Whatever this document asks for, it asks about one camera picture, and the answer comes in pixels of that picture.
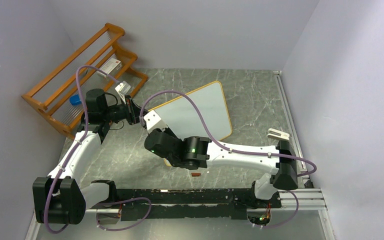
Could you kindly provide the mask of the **yellow framed whiteboard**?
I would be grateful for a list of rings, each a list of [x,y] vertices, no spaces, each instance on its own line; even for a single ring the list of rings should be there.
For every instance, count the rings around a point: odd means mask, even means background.
[[[214,138],[221,141],[232,134],[233,128],[221,82],[210,82],[186,95],[197,106]],[[181,95],[150,109],[149,112],[152,110],[158,113],[181,140],[192,136],[208,136],[195,108]]]

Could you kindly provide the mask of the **brown marker cap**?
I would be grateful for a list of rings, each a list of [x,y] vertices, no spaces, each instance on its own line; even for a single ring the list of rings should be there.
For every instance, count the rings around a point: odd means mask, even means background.
[[[200,177],[202,174],[201,173],[199,173],[199,172],[192,172],[191,173],[191,176],[192,177]]]

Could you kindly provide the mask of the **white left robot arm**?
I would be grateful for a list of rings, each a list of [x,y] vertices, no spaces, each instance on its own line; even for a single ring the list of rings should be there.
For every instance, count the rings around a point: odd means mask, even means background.
[[[81,115],[72,145],[54,170],[46,177],[37,177],[32,185],[38,223],[76,225],[86,210],[100,204],[112,208],[118,203],[119,194],[112,180],[94,180],[84,188],[78,185],[111,124],[127,121],[134,125],[140,121],[141,108],[129,95],[113,105],[108,105],[107,96],[101,88],[79,94],[79,102],[87,111]]]

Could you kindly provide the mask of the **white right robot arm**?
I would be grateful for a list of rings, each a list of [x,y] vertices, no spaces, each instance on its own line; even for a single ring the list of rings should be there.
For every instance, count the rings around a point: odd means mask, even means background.
[[[180,139],[168,130],[154,129],[146,137],[144,147],[166,159],[172,167],[192,171],[230,166],[262,172],[249,197],[255,207],[262,207],[279,190],[299,187],[296,159],[285,140],[271,146],[248,146],[200,136]]]

